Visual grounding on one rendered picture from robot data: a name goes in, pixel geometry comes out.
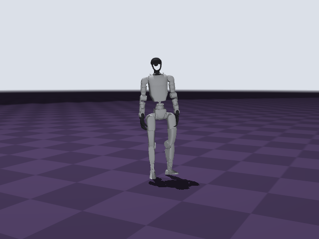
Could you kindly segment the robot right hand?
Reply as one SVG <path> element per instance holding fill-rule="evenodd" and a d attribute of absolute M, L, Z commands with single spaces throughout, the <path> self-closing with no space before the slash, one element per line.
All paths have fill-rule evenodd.
<path fill-rule="evenodd" d="M 144 129 L 144 130 L 147 130 L 146 127 L 148 127 L 146 124 L 145 124 L 145 121 L 144 121 L 144 113 L 141 114 L 141 117 L 139 117 L 140 119 L 140 124 L 141 124 L 141 128 Z M 146 126 L 146 127 L 145 127 Z"/>

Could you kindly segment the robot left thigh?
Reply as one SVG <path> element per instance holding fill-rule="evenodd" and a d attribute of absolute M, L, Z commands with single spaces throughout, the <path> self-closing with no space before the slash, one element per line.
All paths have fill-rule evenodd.
<path fill-rule="evenodd" d="M 164 142 L 166 148 L 171 148 L 171 145 L 174 144 L 176 139 L 177 128 L 174 127 L 176 125 L 176 118 L 173 113 L 166 112 L 166 120 L 167 120 L 167 133 L 168 140 Z"/>

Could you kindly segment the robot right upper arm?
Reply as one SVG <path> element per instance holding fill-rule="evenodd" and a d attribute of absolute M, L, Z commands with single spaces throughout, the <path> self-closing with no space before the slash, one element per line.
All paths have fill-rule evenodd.
<path fill-rule="evenodd" d="M 146 84 L 148 82 L 149 82 L 149 77 L 142 78 L 142 80 L 141 80 L 141 101 L 147 100 L 147 96 L 146 96 L 147 86 L 146 86 Z"/>

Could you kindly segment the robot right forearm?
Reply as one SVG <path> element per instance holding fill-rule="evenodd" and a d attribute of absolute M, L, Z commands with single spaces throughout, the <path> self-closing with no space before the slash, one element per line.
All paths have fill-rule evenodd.
<path fill-rule="evenodd" d="M 140 96 L 140 109 L 139 109 L 139 117 L 141 117 L 141 114 L 145 114 L 145 102 L 141 102 L 141 96 Z"/>

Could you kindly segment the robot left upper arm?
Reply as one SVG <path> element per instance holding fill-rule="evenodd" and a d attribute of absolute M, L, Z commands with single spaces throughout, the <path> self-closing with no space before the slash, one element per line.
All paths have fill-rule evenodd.
<path fill-rule="evenodd" d="M 169 90 L 170 90 L 170 98 L 176 98 L 177 94 L 175 92 L 175 84 L 174 84 L 174 77 L 171 75 L 167 75 L 167 81 L 169 82 Z"/>

